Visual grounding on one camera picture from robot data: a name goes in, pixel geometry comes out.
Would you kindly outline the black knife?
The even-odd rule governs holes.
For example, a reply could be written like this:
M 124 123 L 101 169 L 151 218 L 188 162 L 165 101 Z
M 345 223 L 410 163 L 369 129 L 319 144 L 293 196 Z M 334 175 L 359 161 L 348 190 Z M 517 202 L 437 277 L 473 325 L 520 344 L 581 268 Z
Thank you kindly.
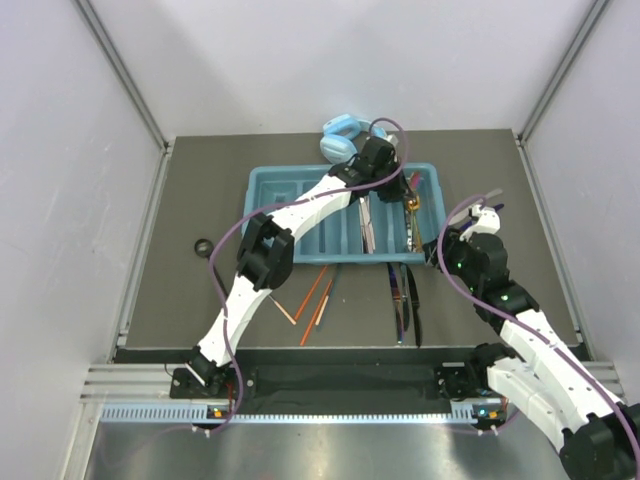
M 413 272 L 409 267 L 406 267 L 406 271 L 407 271 L 406 277 L 408 281 L 409 296 L 410 296 L 412 316 L 413 316 L 415 342 L 416 342 L 416 347 L 420 348 L 423 343 L 423 328 L 422 328 L 421 318 L 419 315 L 420 299 L 419 299 L 417 285 L 416 285 Z

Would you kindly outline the gold spoon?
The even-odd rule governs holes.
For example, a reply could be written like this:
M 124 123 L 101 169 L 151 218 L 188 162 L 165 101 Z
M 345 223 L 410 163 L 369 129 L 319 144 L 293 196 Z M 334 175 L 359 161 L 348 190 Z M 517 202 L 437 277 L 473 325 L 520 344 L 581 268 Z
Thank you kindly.
M 407 231 L 407 250 L 410 252 L 422 252 L 422 238 L 417 220 L 417 212 L 420 209 L 420 200 L 417 195 L 410 195 L 404 201 L 404 216 Z

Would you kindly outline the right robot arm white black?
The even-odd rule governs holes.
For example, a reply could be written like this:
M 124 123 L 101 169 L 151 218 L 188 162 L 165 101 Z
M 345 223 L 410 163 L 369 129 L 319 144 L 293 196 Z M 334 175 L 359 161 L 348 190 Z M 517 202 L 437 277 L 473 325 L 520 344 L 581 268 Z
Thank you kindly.
M 500 217 L 483 195 L 463 200 L 433 243 L 433 264 L 499 336 L 470 359 L 476 394 L 505 397 L 546 437 L 571 479 L 639 476 L 639 407 L 608 390 L 511 279 Z

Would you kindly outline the black spoon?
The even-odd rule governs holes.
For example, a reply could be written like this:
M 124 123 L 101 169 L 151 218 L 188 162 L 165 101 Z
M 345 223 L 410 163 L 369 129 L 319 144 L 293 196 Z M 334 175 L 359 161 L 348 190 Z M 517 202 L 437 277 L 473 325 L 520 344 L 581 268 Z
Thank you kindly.
M 194 244 L 194 252 L 200 258 L 209 259 L 215 246 L 209 239 L 198 239 Z

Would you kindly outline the silver grey knife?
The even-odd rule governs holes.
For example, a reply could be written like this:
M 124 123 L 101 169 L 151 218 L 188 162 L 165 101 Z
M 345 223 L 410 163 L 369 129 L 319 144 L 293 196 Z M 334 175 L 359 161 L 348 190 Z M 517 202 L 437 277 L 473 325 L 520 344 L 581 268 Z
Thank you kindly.
M 401 274 L 401 297 L 402 297 L 402 319 L 403 319 L 403 330 L 405 332 L 408 331 L 411 313 L 409 306 L 409 288 L 408 288 L 408 277 L 407 277 L 407 269 L 404 263 L 399 265 L 400 274 Z

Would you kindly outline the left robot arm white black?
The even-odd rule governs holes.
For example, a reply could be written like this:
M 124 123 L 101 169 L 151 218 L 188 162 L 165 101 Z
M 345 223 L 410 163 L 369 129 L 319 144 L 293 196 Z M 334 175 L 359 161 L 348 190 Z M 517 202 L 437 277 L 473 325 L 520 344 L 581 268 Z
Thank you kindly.
M 289 203 L 259 208 L 231 229 L 244 227 L 234 280 L 210 330 L 185 362 L 192 384 L 205 396 L 226 387 L 226 368 L 260 304 L 293 270 L 296 243 L 332 214 L 369 193 L 390 202 L 403 199 L 403 163 L 393 135 L 371 136 L 352 160 L 332 166 L 310 190 Z

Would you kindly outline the iridescent knife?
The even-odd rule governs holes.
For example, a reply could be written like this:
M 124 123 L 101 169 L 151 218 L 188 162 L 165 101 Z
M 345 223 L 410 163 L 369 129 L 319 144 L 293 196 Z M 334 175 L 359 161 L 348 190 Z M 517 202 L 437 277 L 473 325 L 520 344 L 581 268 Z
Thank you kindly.
M 403 331 L 402 314 L 400 311 L 400 307 L 401 307 L 400 291 L 398 288 L 397 279 L 396 279 L 395 271 L 392 264 L 387 263 L 386 267 L 388 272 L 389 285 L 390 285 L 390 291 L 391 291 L 391 297 L 392 297 L 392 305 L 393 305 L 394 318 L 395 318 L 396 341 L 398 344 L 402 344 L 404 340 L 404 331 Z

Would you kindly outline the light blue headphones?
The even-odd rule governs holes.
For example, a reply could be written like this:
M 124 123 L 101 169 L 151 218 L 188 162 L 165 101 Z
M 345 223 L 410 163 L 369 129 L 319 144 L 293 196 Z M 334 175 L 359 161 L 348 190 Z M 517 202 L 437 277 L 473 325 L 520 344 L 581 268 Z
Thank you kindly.
M 320 151 L 331 164 L 348 163 L 358 153 L 354 140 L 360 134 L 385 138 L 386 131 L 371 121 L 350 114 L 342 114 L 327 121 L 322 127 Z

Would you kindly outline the blue plastic cutlery tray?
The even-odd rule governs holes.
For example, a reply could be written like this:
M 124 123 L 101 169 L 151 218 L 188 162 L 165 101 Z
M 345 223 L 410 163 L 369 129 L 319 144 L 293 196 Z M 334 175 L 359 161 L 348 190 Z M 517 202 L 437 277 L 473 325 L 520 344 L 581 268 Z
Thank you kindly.
M 257 167 L 249 175 L 244 212 L 248 214 L 266 205 L 291 202 L 314 187 L 328 170 L 327 164 Z M 407 176 L 418 175 L 420 207 L 415 213 L 418 232 L 413 235 L 413 242 L 428 244 L 436 239 L 446 219 L 437 170 L 429 163 L 411 163 L 404 172 Z M 362 248 L 359 208 L 353 204 L 330 215 L 297 241 L 294 262 L 309 265 L 421 264 L 424 254 L 408 250 L 403 205 L 383 203 L 374 193 L 369 199 L 375 238 L 372 253 L 366 253 Z

